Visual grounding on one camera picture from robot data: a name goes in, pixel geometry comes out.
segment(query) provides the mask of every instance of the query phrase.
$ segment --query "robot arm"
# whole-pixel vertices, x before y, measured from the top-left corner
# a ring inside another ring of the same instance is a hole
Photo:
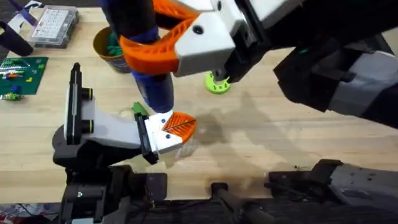
[[[133,69],[176,77],[212,71],[216,81],[234,83],[266,52],[296,47],[274,70],[290,101],[398,128],[398,108],[388,103],[396,95],[398,62],[357,45],[398,25],[391,19],[396,1],[155,0],[155,12],[165,15],[165,4],[180,12],[168,14],[179,18],[168,23],[168,35],[154,45],[121,38]]]

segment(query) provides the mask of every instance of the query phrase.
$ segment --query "green object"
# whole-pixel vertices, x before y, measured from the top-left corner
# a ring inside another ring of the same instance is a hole
[[[301,50],[300,52],[299,52],[299,54],[305,54],[305,53],[307,53],[308,52],[308,49],[303,49],[303,50]]]
[[[0,65],[0,72],[17,70],[23,71],[24,73],[21,74],[22,77],[13,78],[12,80],[3,80],[0,78],[0,95],[8,94],[13,85],[19,85],[21,87],[22,95],[36,94],[48,59],[48,57],[4,59]]]
[[[0,100],[7,100],[7,101],[17,101],[21,100],[24,96],[15,93],[7,93],[5,95],[0,95]]]
[[[229,77],[224,79],[221,84],[216,84],[214,82],[214,76],[210,72],[209,74],[206,75],[206,89],[214,94],[223,94],[226,93],[230,88],[231,84],[229,84],[228,81]]]
[[[110,35],[108,37],[108,43],[106,45],[107,46],[119,46],[118,40],[117,40],[114,32],[110,33]]]
[[[134,112],[134,114],[140,113],[142,115],[149,115],[144,106],[142,106],[139,102],[135,102],[134,105],[131,107],[131,110]]]
[[[116,39],[116,35],[113,32],[108,36],[106,50],[108,50],[108,55],[113,57],[123,54],[122,48],[120,48],[118,40]]]

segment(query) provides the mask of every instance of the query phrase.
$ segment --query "small item in box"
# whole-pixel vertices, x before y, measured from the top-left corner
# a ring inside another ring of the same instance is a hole
[[[79,20],[73,6],[45,6],[39,23],[30,35],[35,47],[66,48]]]

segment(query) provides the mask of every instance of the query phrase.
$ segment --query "blue marker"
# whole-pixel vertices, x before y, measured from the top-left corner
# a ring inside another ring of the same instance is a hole
[[[159,39],[151,0],[99,0],[106,19],[118,39],[124,37],[142,44]],[[145,102],[157,113],[174,106],[171,74],[149,75],[131,70]]]

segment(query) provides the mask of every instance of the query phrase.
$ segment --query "white plastic part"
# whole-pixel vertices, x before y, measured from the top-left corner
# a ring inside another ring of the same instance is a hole
[[[139,149],[141,140],[136,121],[106,114],[95,108],[95,98],[85,100],[81,106],[81,118],[94,121],[94,131],[82,137],[105,146]]]
[[[196,12],[211,12],[214,10],[210,0],[171,0],[171,1]]]
[[[203,29],[202,34],[193,28]],[[217,12],[204,12],[192,23],[175,44],[175,53],[180,63],[176,77],[205,72],[222,67],[235,44]]]
[[[263,27],[269,28],[305,0],[250,0]]]
[[[223,20],[231,36],[235,35],[244,22],[243,15],[234,0],[211,0],[211,4]]]
[[[150,148],[152,152],[163,154],[182,147],[182,138],[163,131],[164,125],[173,115],[173,111],[157,113],[145,120]]]

